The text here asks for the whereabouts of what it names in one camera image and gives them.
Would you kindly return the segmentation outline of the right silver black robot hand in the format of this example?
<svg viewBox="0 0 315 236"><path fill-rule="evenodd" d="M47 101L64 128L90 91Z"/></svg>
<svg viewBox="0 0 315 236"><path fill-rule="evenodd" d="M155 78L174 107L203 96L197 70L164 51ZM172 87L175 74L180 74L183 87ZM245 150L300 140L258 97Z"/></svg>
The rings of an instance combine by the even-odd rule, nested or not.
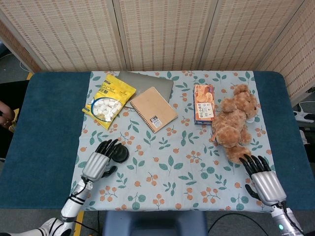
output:
<svg viewBox="0 0 315 236"><path fill-rule="evenodd" d="M255 189L246 184L249 195L269 207L284 208L286 193L269 164L262 156L244 154L239 160L247 171Z"/></svg>

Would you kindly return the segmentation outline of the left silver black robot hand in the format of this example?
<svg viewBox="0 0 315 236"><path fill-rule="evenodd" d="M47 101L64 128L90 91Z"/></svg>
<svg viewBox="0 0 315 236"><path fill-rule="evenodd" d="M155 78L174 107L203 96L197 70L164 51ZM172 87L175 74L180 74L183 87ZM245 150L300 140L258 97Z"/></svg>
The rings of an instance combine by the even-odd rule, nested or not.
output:
<svg viewBox="0 0 315 236"><path fill-rule="evenodd" d="M117 166L108 166L117 141L110 139L98 145L82 170L81 179L85 182L97 182L103 177L109 177L118 169Z"/></svg>

